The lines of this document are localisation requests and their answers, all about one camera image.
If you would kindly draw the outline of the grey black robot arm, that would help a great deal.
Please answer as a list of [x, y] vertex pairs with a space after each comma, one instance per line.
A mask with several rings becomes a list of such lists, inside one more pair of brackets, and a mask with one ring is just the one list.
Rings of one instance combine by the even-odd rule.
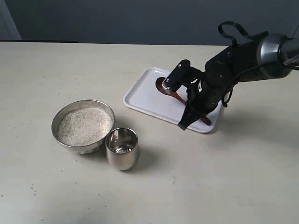
[[299, 40], [271, 34], [244, 44], [230, 45], [205, 64], [205, 71], [184, 59], [162, 82], [166, 92], [187, 88], [187, 101], [178, 126], [185, 130], [214, 111], [219, 103], [227, 107], [238, 83], [288, 76], [299, 69]]

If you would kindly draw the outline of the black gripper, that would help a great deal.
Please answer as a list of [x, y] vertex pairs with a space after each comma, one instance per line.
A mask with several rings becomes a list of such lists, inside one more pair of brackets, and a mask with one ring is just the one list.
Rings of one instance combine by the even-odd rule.
[[187, 102], [178, 126], [185, 130], [197, 120], [208, 125], [206, 115], [217, 107], [224, 95], [224, 72], [202, 72], [184, 59], [164, 80], [164, 87], [169, 91], [177, 91], [181, 86], [187, 88]]

